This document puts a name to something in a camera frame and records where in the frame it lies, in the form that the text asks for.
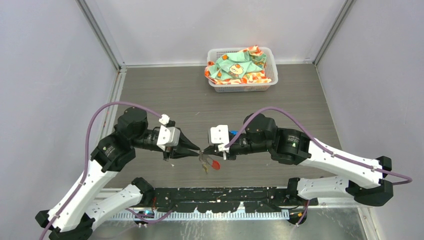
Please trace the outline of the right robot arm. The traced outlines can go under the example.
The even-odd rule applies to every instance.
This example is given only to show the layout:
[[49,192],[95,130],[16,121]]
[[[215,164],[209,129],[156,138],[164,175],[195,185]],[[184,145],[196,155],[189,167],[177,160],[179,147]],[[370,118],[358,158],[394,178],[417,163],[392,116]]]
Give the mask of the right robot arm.
[[394,195],[393,184],[381,170],[391,171],[386,156],[363,158],[346,152],[336,156],[334,147],[325,145],[304,132],[281,128],[262,113],[247,124],[244,132],[231,132],[227,125],[211,127],[206,155],[235,160],[237,156],[267,152],[272,160],[284,165],[308,166],[333,173],[333,177],[288,180],[285,198],[291,205],[314,198],[353,198],[359,204],[380,207]]

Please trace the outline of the colourful patterned cloth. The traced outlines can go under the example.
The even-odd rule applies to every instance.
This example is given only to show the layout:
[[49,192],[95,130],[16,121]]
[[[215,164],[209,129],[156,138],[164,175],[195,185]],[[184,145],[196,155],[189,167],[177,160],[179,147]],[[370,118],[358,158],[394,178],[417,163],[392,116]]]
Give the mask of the colourful patterned cloth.
[[266,64],[267,55],[254,45],[209,61],[204,75],[215,85],[265,84],[272,81],[266,77]]

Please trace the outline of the white plastic basket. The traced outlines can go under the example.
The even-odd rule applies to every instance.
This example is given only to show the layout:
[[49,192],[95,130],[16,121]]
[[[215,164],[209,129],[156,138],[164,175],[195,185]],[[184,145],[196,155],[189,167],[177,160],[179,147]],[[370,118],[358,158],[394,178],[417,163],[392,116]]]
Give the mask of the white plastic basket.
[[[215,48],[211,49],[207,53],[207,65],[209,61],[216,61],[219,57],[226,53],[236,53],[244,48],[241,47],[230,47],[230,48]],[[269,83],[254,83],[254,84],[228,84],[218,85],[213,84],[208,79],[208,83],[218,93],[230,93],[230,92],[260,92],[266,91],[270,86],[275,85],[278,82],[278,71],[275,64],[274,55],[272,51],[267,47],[259,47],[267,55],[267,62],[264,68],[266,77],[271,79]]]

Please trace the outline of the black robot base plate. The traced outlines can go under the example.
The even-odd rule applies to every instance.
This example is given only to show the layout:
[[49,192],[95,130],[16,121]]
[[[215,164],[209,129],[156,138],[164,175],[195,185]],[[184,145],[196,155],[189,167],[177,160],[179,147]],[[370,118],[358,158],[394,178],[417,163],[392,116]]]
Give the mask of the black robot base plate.
[[160,212],[276,213],[304,207],[307,201],[278,187],[157,187],[143,195],[138,207]]

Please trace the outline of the key with blue tag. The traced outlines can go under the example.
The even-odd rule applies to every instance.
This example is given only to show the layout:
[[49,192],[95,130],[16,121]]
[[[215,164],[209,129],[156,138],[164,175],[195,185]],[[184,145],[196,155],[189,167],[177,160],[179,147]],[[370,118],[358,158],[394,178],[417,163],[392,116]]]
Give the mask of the key with blue tag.
[[238,134],[238,131],[235,131],[235,130],[231,130],[231,131],[229,131],[232,135],[237,135]]

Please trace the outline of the key with yellow tag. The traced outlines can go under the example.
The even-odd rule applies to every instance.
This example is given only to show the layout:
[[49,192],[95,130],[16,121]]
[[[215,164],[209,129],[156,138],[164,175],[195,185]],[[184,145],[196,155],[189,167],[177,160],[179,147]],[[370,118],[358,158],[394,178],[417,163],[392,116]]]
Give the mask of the key with yellow tag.
[[206,174],[208,174],[208,173],[209,173],[209,169],[208,169],[208,167],[207,167],[206,165],[202,165],[202,168],[203,168],[203,170],[204,170],[204,172],[205,172]]

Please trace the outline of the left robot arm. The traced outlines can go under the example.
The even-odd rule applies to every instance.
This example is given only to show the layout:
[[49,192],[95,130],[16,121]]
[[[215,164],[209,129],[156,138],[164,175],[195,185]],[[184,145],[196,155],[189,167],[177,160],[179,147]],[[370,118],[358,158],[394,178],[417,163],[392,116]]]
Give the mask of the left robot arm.
[[136,149],[160,152],[166,161],[198,156],[199,147],[169,116],[157,114],[160,126],[149,129],[149,108],[130,102],[125,106],[113,132],[94,149],[85,147],[84,170],[66,195],[52,209],[36,215],[43,228],[41,239],[86,240],[108,217],[138,204],[141,207],[152,204],[155,189],[141,177],[102,202],[93,202],[104,186],[135,159]]

